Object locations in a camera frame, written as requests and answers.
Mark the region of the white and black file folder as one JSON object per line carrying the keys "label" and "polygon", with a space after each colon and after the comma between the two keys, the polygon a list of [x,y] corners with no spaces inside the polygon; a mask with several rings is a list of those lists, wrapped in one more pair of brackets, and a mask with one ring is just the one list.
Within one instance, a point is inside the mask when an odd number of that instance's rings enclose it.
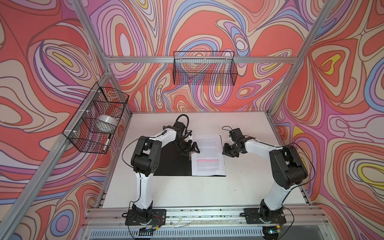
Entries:
{"label": "white and black file folder", "polygon": [[182,156],[177,147],[167,144],[162,148],[160,165],[155,176],[192,176],[192,154]]}

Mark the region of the printed paper sheets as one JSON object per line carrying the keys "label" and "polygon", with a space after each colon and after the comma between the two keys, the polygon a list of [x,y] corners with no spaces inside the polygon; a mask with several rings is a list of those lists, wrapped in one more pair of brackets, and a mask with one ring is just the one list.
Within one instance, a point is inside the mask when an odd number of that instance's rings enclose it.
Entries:
{"label": "printed paper sheets", "polygon": [[196,143],[200,153],[192,154],[192,176],[225,177],[226,167],[220,135],[198,135]]}

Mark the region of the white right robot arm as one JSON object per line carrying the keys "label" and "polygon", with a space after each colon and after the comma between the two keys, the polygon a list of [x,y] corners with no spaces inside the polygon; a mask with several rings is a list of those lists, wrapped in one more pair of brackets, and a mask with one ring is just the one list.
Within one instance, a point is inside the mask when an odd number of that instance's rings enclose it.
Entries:
{"label": "white right robot arm", "polygon": [[269,224],[281,216],[285,199],[308,177],[308,170],[292,145],[270,145],[243,135],[239,128],[230,130],[229,137],[233,143],[224,144],[223,155],[237,158],[251,153],[270,161],[274,183],[256,214],[261,222]]}

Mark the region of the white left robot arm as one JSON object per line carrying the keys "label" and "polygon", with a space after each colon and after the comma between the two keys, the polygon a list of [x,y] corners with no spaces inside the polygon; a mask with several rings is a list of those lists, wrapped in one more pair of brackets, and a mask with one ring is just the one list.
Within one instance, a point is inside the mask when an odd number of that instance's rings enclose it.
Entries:
{"label": "white left robot arm", "polygon": [[175,121],[172,126],[150,137],[138,139],[131,158],[131,166],[137,180],[137,200],[132,202],[132,214],[145,222],[153,216],[153,199],[151,196],[151,178],[160,165],[162,148],[173,144],[181,153],[200,153],[197,142],[192,141],[192,131],[188,124]]}

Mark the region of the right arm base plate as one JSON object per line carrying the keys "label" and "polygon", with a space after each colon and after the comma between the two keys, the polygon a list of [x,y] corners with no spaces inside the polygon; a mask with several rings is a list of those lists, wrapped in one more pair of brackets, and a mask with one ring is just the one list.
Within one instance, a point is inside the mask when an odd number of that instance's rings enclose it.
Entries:
{"label": "right arm base plate", "polygon": [[287,222],[283,208],[275,211],[270,211],[267,207],[245,208],[240,216],[246,219],[247,224],[284,225]]}

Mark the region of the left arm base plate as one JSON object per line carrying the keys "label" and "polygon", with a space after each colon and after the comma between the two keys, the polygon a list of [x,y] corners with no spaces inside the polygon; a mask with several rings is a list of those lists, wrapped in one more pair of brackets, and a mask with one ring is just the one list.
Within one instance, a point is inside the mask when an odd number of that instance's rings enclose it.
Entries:
{"label": "left arm base plate", "polygon": [[162,226],[166,223],[166,216],[166,209],[135,209],[122,214],[126,226]]}

